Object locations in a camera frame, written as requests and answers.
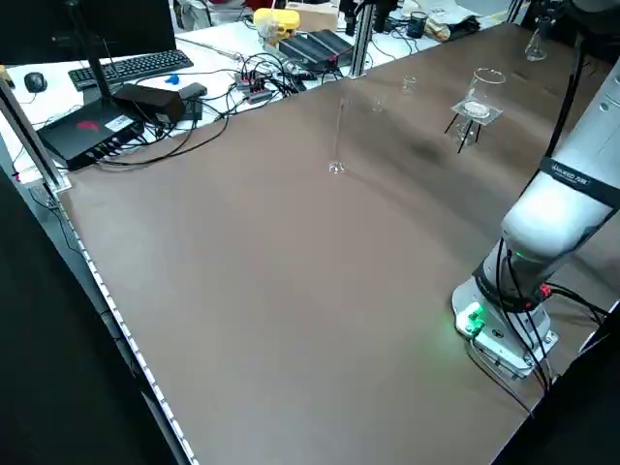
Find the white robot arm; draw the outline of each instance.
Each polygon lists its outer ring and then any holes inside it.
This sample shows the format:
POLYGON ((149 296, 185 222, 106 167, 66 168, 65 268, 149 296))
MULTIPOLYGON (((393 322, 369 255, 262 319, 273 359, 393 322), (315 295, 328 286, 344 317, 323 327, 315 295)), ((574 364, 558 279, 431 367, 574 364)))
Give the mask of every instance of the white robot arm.
POLYGON ((546 172, 534 177, 504 218, 500 242, 452 295, 457 330, 519 377, 533 370, 531 356, 542 360, 558 339, 539 298, 541 285, 616 211, 620 60, 567 140, 545 160, 546 172))

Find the black box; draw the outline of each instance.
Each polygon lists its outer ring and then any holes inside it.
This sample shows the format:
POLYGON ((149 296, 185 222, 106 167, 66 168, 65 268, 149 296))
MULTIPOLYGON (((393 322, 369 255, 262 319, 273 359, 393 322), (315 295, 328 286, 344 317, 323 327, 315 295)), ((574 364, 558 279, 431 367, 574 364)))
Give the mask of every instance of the black box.
POLYGON ((181 96, 171 90, 125 84, 113 99, 126 111, 151 124, 175 124, 185 113, 181 96))

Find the computer monitor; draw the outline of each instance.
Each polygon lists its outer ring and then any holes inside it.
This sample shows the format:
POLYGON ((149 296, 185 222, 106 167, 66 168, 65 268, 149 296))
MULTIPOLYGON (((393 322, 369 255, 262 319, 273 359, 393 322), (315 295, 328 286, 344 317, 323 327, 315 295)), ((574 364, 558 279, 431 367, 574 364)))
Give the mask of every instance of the computer monitor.
POLYGON ((101 98, 37 131, 51 156, 76 170, 105 156, 112 140, 134 139, 141 122, 115 104, 99 59, 176 49, 168 0, 5 3, 0 16, 0 63, 87 59, 101 93, 101 98))
POLYGON ((176 49, 168 0, 15 0, 2 5, 0 63, 87 59, 72 4, 79 7, 98 58, 176 49))

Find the white desk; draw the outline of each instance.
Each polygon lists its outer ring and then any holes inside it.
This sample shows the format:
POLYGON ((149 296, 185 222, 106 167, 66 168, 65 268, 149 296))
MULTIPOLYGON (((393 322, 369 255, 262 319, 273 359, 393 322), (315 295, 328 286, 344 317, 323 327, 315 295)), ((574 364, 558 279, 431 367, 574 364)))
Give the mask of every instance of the white desk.
MULTIPOLYGON (((400 13, 395 12, 392 15, 394 17, 398 17, 400 13)), ((480 25, 483 29, 496 25, 497 23, 498 21, 491 17, 480 18, 480 25)), ((344 33, 338 33, 338 35, 351 44, 355 41, 354 38, 349 37, 344 33)), ((243 22, 223 24, 199 31, 177 34, 177 38, 188 39, 201 44, 208 44, 225 51, 238 52, 246 56, 264 51, 263 47, 259 43, 257 31, 248 27, 243 22)), ((370 44, 368 47, 367 55, 369 55, 370 58, 367 61, 367 67, 377 67, 392 61, 392 58, 388 55, 391 55, 394 58, 402 58, 411 52, 405 40, 393 38, 388 34, 375 34, 373 36, 373 42, 376 46, 370 44)), ((422 51, 440 44, 426 37, 416 40, 417 47, 414 46, 413 41, 409 42, 411 43, 414 53, 417 52, 417 49, 422 51)), ((193 82, 199 82, 207 87, 208 95, 211 96, 222 95, 228 90, 229 86, 233 83, 233 76, 230 73, 223 72, 210 75, 197 74, 190 76, 183 74, 211 73, 221 69, 236 69, 239 66, 239 62, 234 62, 233 60, 202 46, 196 46, 182 41, 177 41, 176 45, 190 57, 195 66, 193 68, 180 70, 178 72, 180 81, 177 85, 166 83, 165 77, 155 77, 149 79, 145 82, 145 85, 178 90, 193 82)), ((15 96, 20 102, 24 103, 24 105, 22 105, 23 110, 36 129, 43 127, 44 122, 50 122, 53 119, 69 112, 71 109, 82 105, 82 94, 76 91, 67 74, 70 70, 77 69, 82 66, 88 66, 87 62, 75 61, 43 65, 28 65, 11 68, 9 70, 9 74, 14 80, 16 86, 15 96), (47 90, 39 94, 34 102, 27 104, 32 100, 32 94, 29 94, 26 91, 23 84, 23 79, 28 73, 32 72, 40 72, 44 75, 47 80, 47 90)), ((349 67, 343 67, 341 70, 343 75, 346 75, 349 72, 349 67)), ((330 80, 333 80, 332 76, 325 77, 325 82, 330 80)), ((306 87, 308 88, 313 88, 318 85, 321 85, 319 81, 306 82, 306 87)), ((233 92, 232 96, 236 102, 242 98, 242 95, 237 92, 233 92)), ((224 111, 227 108, 224 99, 210 101, 209 104, 220 111, 224 111)), ((248 107, 249 106, 247 104, 243 104, 239 106, 238 110, 243 111, 248 107)), ((199 125, 212 122, 215 116, 215 114, 212 112, 209 113, 208 110, 206 110, 199 125)), ((189 126, 190 123, 185 122, 181 123, 179 128, 188 129, 189 126)), ((7 145, 12 159, 15 159, 20 154, 22 145, 4 116, 1 114, 0 134, 7 145)), ((30 160, 30 157, 25 152, 19 155, 19 158, 15 162, 15 168, 18 172, 20 172, 20 179, 22 182, 31 182, 41 177, 38 171, 34 168, 34 164, 30 160)))

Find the label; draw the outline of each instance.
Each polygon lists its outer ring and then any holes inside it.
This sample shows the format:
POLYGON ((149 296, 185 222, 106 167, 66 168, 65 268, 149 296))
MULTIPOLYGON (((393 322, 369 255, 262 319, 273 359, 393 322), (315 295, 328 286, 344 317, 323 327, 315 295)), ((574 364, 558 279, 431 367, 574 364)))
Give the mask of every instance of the label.
POLYGON ((134 122, 134 120, 132 118, 128 118, 127 116, 122 114, 122 115, 118 116, 117 118, 112 119, 110 121, 110 123, 108 123, 106 125, 106 127, 108 129, 110 129, 112 132, 117 133, 118 131, 120 131, 121 129, 126 128, 127 126, 129 126, 133 122, 134 122))

